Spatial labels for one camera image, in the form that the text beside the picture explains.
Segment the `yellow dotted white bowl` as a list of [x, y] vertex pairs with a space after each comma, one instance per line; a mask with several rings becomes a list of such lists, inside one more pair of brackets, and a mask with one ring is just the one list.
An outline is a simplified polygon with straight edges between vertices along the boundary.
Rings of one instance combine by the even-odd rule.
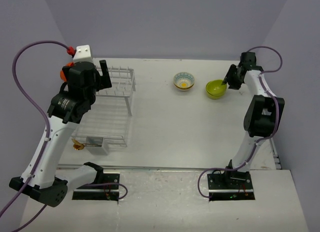
[[173, 77], [173, 84], [176, 84], [179, 87], [194, 86], [195, 77], [188, 72], [179, 72]]

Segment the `floral patterned white bowl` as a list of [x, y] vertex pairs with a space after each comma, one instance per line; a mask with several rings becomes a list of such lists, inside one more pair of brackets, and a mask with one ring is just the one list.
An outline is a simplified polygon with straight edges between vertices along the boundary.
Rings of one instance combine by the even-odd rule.
[[190, 91], [194, 86], [189, 86], [189, 87], [179, 87], [176, 84], [174, 85], [174, 87], [181, 92], [186, 92], [186, 91]]

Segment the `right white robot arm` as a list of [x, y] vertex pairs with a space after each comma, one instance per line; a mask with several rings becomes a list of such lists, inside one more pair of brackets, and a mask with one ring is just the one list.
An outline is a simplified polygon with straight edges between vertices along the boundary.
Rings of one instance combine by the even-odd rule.
[[278, 131], [285, 100], [271, 91], [265, 80], [268, 72], [257, 65], [256, 54], [250, 49], [241, 54], [237, 66], [230, 66], [222, 81], [233, 90], [245, 84], [252, 95], [243, 120], [242, 144], [224, 169], [223, 183], [228, 188], [235, 188], [241, 180], [249, 179], [251, 163], [260, 146]]

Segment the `lime green bowl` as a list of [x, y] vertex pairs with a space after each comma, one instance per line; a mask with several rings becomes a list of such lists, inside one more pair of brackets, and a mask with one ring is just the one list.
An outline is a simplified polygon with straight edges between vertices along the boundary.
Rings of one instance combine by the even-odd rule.
[[205, 91], [208, 91], [210, 93], [222, 93], [226, 92], [227, 90], [227, 85], [222, 84], [222, 80], [213, 80], [207, 83], [205, 87]]
[[217, 94], [216, 94], [216, 93], [210, 93], [210, 92], [206, 91], [206, 95], [207, 95], [209, 98], [213, 99], [213, 100], [220, 99], [220, 98], [222, 98], [225, 94], [226, 94], [225, 92], [217, 93]]

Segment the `orange bowl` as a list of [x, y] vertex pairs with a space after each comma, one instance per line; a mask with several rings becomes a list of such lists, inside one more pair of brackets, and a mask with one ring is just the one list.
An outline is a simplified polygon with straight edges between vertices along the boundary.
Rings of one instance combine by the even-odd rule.
[[[70, 63], [67, 63], [67, 64], [65, 65], [65, 67], [72, 67], [73, 65], [74, 65], [74, 63], [73, 63], [73, 62], [70, 62]], [[64, 82], [67, 81], [63, 70], [60, 71], [60, 74], [59, 74], [59, 75], [60, 75], [60, 78], [61, 78]]]

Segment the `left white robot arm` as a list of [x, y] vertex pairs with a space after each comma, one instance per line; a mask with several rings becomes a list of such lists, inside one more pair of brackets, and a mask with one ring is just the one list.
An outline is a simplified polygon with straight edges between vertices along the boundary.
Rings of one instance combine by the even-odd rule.
[[92, 62], [76, 62], [62, 68], [66, 81], [50, 102], [43, 136], [29, 166], [20, 177], [11, 179], [10, 188], [56, 207], [70, 191], [87, 184], [92, 188], [103, 185], [103, 168], [91, 162], [70, 175], [56, 175], [63, 150], [83, 115], [96, 101], [96, 93], [112, 87], [107, 62], [100, 60], [99, 65], [101, 73]]

